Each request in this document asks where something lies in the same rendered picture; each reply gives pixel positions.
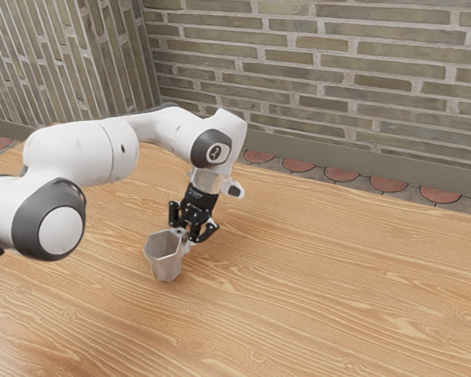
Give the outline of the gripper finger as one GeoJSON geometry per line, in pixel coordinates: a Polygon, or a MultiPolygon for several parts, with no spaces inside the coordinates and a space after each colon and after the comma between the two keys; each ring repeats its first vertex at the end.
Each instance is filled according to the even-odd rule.
{"type": "Polygon", "coordinates": [[[205,223],[190,224],[188,240],[193,243],[202,243],[208,240],[217,230],[219,225],[209,220],[205,223]]]}
{"type": "Polygon", "coordinates": [[[188,231],[188,202],[186,200],[169,202],[168,222],[172,228],[188,231]]]}

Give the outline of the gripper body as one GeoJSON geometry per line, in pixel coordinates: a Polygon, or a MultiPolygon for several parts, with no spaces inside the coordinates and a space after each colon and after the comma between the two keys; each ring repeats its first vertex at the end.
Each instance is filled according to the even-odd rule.
{"type": "Polygon", "coordinates": [[[203,192],[190,183],[180,203],[181,226],[191,225],[200,229],[211,218],[217,200],[218,194],[203,192]]]}

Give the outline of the grey faceted mug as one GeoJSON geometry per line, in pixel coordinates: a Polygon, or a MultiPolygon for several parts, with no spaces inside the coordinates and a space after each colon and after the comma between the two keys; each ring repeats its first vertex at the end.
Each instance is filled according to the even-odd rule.
{"type": "Polygon", "coordinates": [[[143,252],[157,281],[171,282],[181,274],[182,258],[191,245],[183,228],[164,229],[148,236],[143,252]]]}

